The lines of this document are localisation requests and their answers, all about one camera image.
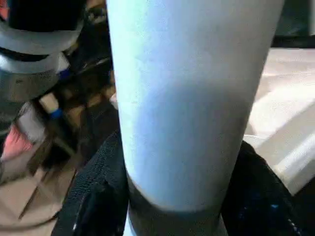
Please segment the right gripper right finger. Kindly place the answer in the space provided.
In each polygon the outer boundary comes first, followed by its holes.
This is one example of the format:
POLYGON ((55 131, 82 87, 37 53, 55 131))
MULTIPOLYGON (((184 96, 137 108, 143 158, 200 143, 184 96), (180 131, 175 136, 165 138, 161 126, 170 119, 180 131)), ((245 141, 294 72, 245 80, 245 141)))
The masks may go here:
POLYGON ((222 208, 230 236, 304 236, 292 197, 247 142, 242 142, 222 208))

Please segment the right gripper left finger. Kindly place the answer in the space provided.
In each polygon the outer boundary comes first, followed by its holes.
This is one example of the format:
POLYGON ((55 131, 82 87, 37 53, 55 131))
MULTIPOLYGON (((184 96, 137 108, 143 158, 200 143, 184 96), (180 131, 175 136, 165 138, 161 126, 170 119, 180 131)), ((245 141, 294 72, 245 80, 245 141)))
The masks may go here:
POLYGON ((128 185, 119 130, 76 175, 53 228, 54 236, 121 236, 128 185))

